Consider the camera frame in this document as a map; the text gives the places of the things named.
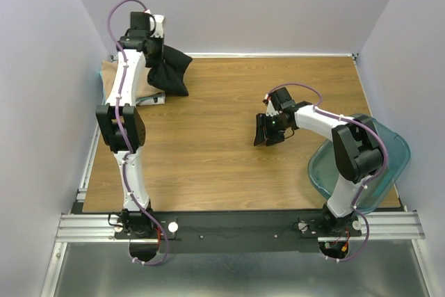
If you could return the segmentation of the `black t shirt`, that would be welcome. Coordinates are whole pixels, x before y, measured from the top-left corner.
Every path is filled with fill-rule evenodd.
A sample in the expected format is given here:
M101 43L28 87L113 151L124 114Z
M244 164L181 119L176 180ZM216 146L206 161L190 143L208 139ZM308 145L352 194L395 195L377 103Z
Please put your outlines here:
M160 58L150 58L146 65L149 68L147 82L167 95L189 96L184 83L184 75L193 59L173 47L164 45Z

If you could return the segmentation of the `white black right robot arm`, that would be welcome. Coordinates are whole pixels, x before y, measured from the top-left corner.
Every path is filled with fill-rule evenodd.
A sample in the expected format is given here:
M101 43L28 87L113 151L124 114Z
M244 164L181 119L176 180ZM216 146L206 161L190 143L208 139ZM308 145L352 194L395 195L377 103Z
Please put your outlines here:
M333 144L339 176L334 191L323 205L321 230L338 234L357 211L357 202L370 181L385 170L388 151L369 117L351 118L320 109L318 104L295 102L286 86L265 94L265 113L256 115L253 145L271 146L285 141L288 129L306 129Z

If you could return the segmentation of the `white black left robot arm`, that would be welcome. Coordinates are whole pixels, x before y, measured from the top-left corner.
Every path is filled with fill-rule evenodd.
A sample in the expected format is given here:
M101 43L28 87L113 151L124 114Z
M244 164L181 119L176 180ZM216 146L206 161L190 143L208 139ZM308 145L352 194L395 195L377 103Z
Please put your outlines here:
M141 156L146 132L136 107L137 85L150 56L150 43L162 41L162 28L163 16L149 10L130 14L130 27L114 40L118 67L111 93L95 111L102 138L118 165L124 193L115 227L141 239L153 234L165 236L162 225L153 217L145 188Z

